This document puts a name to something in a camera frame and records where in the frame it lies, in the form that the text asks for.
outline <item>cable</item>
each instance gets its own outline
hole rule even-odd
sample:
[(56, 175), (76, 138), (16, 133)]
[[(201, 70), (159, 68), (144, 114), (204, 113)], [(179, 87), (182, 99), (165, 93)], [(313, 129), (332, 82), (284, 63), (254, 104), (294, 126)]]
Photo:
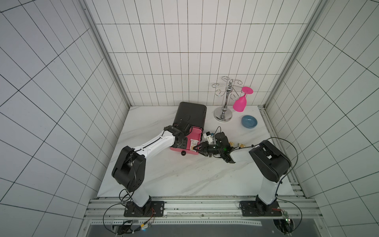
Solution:
[[(153, 209), (153, 213), (155, 213), (154, 208), (152, 208), (152, 209)], [(154, 223), (154, 220), (155, 220), (155, 215), (154, 215), (154, 219), (153, 219), (153, 221), (151, 223)]]
[(187, 116), (189, 116), (188, 120), (190, 120), (190, 119), (191, 119), (191, 116), (190, 116), (190, 115), (185, 115), (184, 117), (182, 117), (182, 118), (180, 119), (180, 121), (182, 121), (183, 118), (185, 118), (185, 117), (187, 117)]
[(232, 152), (232, 151), (235, 151), (235, 150), (239, 150), (239, 149), (252, 148), (252, 147), (254, 147), (254, 146), (251, 145), (251, 146), (245, 146), (245, 147), (235, 147), (233, 150), (231, 150), (231, 152)]
[(136, 231), (140, 231), (151, 220), (151, 218), (153, 218), (153, 216), (154, 216), (154, 219), (155, 219), (155, 215), (154, 215), (155, 210), (153, 208), (151, 208), (150, 210), (152, 211), (151, 217), (147, 221), (145, 221), (142, 225), (140, 225), (139, 227), (135, 228), (134, 230), (132, 230), (131, 228), (129, 228), (128, 230), (130, 230), (131, 232), (125, 232), (125, 234), (133, 234)]
[(218, 126), (218, 127), (216, 128), (215, 133), (213, 134), (213, 143), (215, 142), (215, 135), (216, 135), (216, 132), (217, 132), (218, 128), (220, 128), (220, 132), (222, 132), (222, 131), (221, 131), (221, 127)]
[(299, 221), (299, 224), (290, 232), (290, 233), (292, 233), (292, 232), (294, 232), (298, 227), (299, 227), (299, 225), (300, 225), (300, 223), (301, 223), (301, 220), (303, 219), (303, 213), (301, 212), (301, 209), (295, 204), (295, 203), (293, 203), (293, 202), (291, 202), (291, 201), (287, 201), (287, 200), (282, 200), (282, 199), (279, 199), (279, 198), (277, 198), (278, 200), (281, 200), (281, 201), (285, 201), (285, 202), (290, 202), (290, 203), (292, 203), (292, 204), (294, 204), (298, 209), (299, 209), (299, 211), (300, 211), (300, 221)]
[[(136, 184), (136, 183), (137, 183), (137, 176), (136, 176), (136, 171), (134, 170), (134, 167), (133, 167), (133, 163), (131, 163), (131, 167), (133, 168), (133, 172), (134, 172), (134, 184)], [(129, 198), (125, 201), (125, 202), (127, 202), (127, 201), (129, 201), (129, 200), (132, 198), (134, 192), (130, 195), (130, 193), (129, 193), (128, 190), (126, 190), (126, 189), (121, 190), (121, 192), (124, 191), (124, 190), (128, 193), (127, 195), (129, 195)], [(123, 202), (123, 199), (124, 199), (127, 195), (125, 195), (125, 196), (121, 199), (121, 198), (120, 198), (121, 192), (119, 193), (120, 203), (117, 203), (117, 204), (114, 204), (114, 205), (108, 207), (108, 209), (105, 210), (104, 215), (103, 215), (103, 225), (104, 225), (104, 227), (105, 227), (108, 231), (110, 231), (110, 232), (112, 232), (112, 233), (114, 233), (114, 234), (116, 234), (116, 235), (117, 235), (117, 233), (115, 233), (114, 231), (108, 229), (108, 228), (105, 226), (105, 223), (104, 223), (104, 217), (105, 217), (105, 213), (106, 213), (111, 207), (116, 206), (116, 205), (123, 205), (123, 203), (122, 203), (122, 202)]]
[(286, 139), (282, 139), (280, 137), (270, 137), (269, 139), (271, 139), (271, 138), (276, 138), (276, 139), (280, 139), (280, 140), (288, 142), (289, 144), (291, 144), (291, 146), (293, 146), (293, 148), (295, 148), (295, 151), (296, 151), (296, 162), (295, 162), (295, 165), (293, 165), (292, 168), (283, 176), (283, 178), (281, 178), (279, 180), (278, 187), (276, 187), (275, 196), (278, 196), (279, 185), (282, 183), (282, 180), (295, 168), (295, 166), (296, 166), (296, 164), (298, 163), (298, 160), (299, 160), (299, 153), (298, 153), (296, 147), (291, 142), (287, 141)]
[(105, 217), (105, 213), (109, 210), (109, 208), (111, 208), (111, 207), (113, 207), (113, 206), (116, 206), (116, 205), (121, 205), (121, 204), (122, 204), (122, 203), (117, 203), (117, 204), (114, 204), (114, 205), (108, 207), (108, 209), (104, 212), (104, 215), (103, 215), (103, 225), (104, 225), (104, 228), (107, 229), (108, 231), (110, 231), (110, 232), (116, 234), (116, 235), (117, 235), (116, 232), (114, 232), (114, 231), (112, 231), (112, 230), (110, 230), (110, 229), (108, 229), (108, 228), (106, 227), (106, 225), (105, 225), (105, 223), (104, 223), (104, 217)]

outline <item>stand base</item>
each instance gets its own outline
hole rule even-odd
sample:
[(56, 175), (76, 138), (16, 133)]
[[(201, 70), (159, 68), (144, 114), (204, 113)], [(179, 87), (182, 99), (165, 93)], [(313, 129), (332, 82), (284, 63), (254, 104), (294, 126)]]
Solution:
[(243, 217), (281, 217), (282, 212), (272, 210), (272, 208), (278, 208), (279, 204), (277, 201), (273, 202), (270, 205), (270, 209), (267, 210), (264, 214), (259, 214), (255, 208), (256, 201), (240, 201), (240, 208), (242, 211)]
[[(151, 201), (151, 207), (155, 211), (155, 217), (162, 217), (164, 211), (164, 201)], [(134, 207), (134, 203), (127, 204), (124, 217), (150, 217), (153, 210), (149, 210), (146, 215), (143, 215), (141, 212), (137, 211)]]
[(215, 109), (213, 115), (218, 121), (227, 122), (232, 118), (233, 113), (230, 109), (227, 109), (226, 111), (224, 111), (222, 110), (222, 107), (218, 107), (217, 109)]

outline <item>pink wine glass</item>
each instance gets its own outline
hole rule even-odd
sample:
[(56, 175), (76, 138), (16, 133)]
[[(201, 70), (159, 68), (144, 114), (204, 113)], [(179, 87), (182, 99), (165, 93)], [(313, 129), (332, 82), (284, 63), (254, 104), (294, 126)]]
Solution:
[(247, 104), (246, 95), (252, 94), (253, 89), (251, 89), (250, 87), (244, 86), (242, 88), (242, 93), (244, 93), (245, 95), (241, 96), (238, 100), (236, 100), (236, 102), (234, 102), (234, 105), (233, 105), (233, 109), (237, 112), (243, 112)]

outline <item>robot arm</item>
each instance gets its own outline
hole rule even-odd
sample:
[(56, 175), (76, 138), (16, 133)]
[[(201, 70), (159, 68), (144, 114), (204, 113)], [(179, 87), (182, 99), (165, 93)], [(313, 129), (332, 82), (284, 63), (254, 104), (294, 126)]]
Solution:
[(276, 201), (276, 192), (282, 179), (286, 176), (291, 161), (271, 142), (264, 140), (248, 149), (236, 149), (230, 153), (234, 162), (253, 159), (264, 176), (261, 189), (256, 197), (257, 212), (265, 213)]
[(116, 161), (112, 176), (126, 190), (133, 192), (133, 202), (141, 214), (150, 210), (151, 197), (141, 184), (145, 178), (146, 159), (149, 159), (163, 149), (170, 146), (177, 147), (183, 143), (183, 139), (191, 132), (191, 125), (187, 121), (167, 126), (158, 136), (150, 141), (130, 148), (124, 147)]

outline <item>metal bracket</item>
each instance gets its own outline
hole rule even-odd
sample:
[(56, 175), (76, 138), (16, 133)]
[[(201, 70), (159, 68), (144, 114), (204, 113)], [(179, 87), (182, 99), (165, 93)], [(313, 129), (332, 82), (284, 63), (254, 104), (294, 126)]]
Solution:
[[(268, 210), (264, 215), (257, 213), (255, 210), (256, 201), (240, 201), (240, 208), (243, 217), (281, 217), (282, 213), (280, 211)], [(279, 208), (279, 203), (275, 201), (270, 208)]]
[[(154, 209), (155, 217), (162, 217), (163, 211), (164, 211), (164, 201), (151, 201), (152, 209)], [(147, 215), (141, 214), (139, 211), (137, 211), (134, 207), (134, 203), (127, 204), (124, 212), (124, 217), (150, 217), (152, 216), (153, 210), (150, 210)]]

